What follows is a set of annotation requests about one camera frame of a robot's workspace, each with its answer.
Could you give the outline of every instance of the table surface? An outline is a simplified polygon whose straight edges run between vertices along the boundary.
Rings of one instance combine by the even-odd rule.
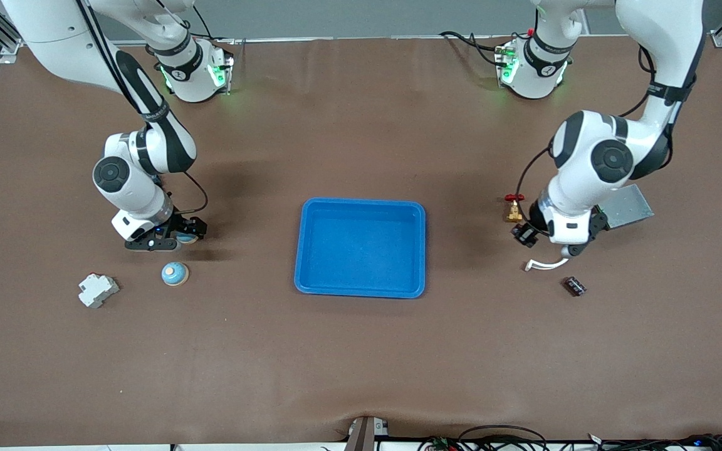
[[[528,274],[558,248],[514,242],[502,196],[567,115],[639,99],[631,40],[582,38],[564,84],[533,101],[458,41],[233,51],[232,95],[167,96],[210,195],[209,236],[177,254],[126,251],[91,181],[105,138],[141,126],[127,103],[25,49],[0,67],[0,445],[335,440],[362,415],[398,436],[722,433],[722,51],[704,52],[673,163],[639,182],[656,216]],[[538,162],[524,192],[553,172]],[[180,208],[201,202],[164,180]],[[424,295],[300,294],[310,197],[421,203]],[[178,288],[160,280],[171,260],[191,269]],[[90,272],[122,288],[98,310],[76,296]],[[584,297],[561,287],[570,275]]]

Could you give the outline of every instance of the white plastic object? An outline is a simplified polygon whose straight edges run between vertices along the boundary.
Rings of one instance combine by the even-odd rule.
[[[80,282],[80,289],[83,292],[77,297],[87,308],[100,308],[104,300],[118,292],[118,285],[106,275],[91,273]]]
[[[567,263],[568,260],[570,259],[561,259],[556,263],[541,263],[537,262],[536,260],[529,260],[528,264],[525,265],[525,272],[531,271],[531,269],[542,269],[542,271],[547,271],[548,269],[556,269],[559,266]]]

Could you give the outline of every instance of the gray floor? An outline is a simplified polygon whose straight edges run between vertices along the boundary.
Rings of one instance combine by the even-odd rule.
[[[197,0],[214,36],[230,38],[386,37],[461,33],[510,34],[533,26],[527,0]],[[183,18],[203,32],[198,17]],[[613,9],[588,9],[592,34],[623,34]],[[722,0],[704,0],[704,25],[722,22]],[[109,18],[101,18],[111,40],[138,38]]]

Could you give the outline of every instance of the blue tray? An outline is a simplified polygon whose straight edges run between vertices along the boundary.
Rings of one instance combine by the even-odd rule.
[[[425,209],[403,200],[310,199],[295,285],[310,294],[418,297],[425,290]]]

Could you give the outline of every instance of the brown tabletop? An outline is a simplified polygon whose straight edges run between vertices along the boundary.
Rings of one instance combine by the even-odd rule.
[[[210,195],[209,236],[177,254],[126,251],[91,180],[105,138],[141,126],[128,103],[26,49],[0,67],[0,445],[335,440],[361,415],[392,435],[722,433],[722,51],[704,52],[673,163],[639,182],[656,216],[529,274],[558,248],[519,246],[502,197],[567,115],[639,99],[633,41],[582,39],[534,101],[458,41],[233,51],[232,95],[167,95]],[[541,160],[524,192],[553,172]],[[165,180],[180,208],[201,202]],[[421,298],[295,289],[300,209],[323,196],[425,207]],[[191,269],[178,288],[160,280],[172,260]],[[122,286],[98,310],[77,300],[91,272]],[[584,297],[559,285],[569,275]]]

